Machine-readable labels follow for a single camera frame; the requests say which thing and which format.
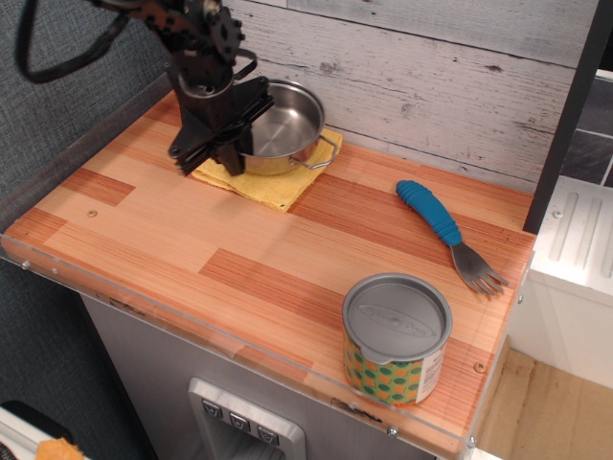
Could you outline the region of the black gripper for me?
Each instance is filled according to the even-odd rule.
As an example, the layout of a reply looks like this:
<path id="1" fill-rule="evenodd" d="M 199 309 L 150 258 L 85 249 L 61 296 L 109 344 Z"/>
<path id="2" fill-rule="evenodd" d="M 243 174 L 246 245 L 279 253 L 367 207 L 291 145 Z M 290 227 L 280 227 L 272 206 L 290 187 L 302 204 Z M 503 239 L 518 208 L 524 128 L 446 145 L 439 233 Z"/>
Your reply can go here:
<path id="1" fill-rule="evenodd" d="M 180 130 L 169 147 L 176 168 L 189 175 L 212 159 L 231 176 L 243 174 L 242 154 L 253 154 L 252 125 L 273 105 L 269 80 L 229 80 L 221 90 L 207 93 L 202 86 L 189 86 L 175 71 L 169 77 L 181 115 Z"/>

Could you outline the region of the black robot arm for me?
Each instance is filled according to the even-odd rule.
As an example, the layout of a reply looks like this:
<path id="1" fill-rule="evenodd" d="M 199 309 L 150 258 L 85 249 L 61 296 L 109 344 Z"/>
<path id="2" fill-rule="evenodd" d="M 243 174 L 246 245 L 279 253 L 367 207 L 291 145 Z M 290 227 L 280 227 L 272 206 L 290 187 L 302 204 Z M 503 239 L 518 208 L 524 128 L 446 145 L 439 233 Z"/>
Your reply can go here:
<path id="1" fill-rule="evenodd" d="M 256 55 L 241 47 L 241 23 L 219 1 L 100 1 L 98 7 L 142 21 L 170 58 L 167 75 L 181 127 L 169 148 L 189 174 L 214 159 L 232 175 L 254 151 L 252 125 L 273 105 L 269 81 L 250 79 Z"/>

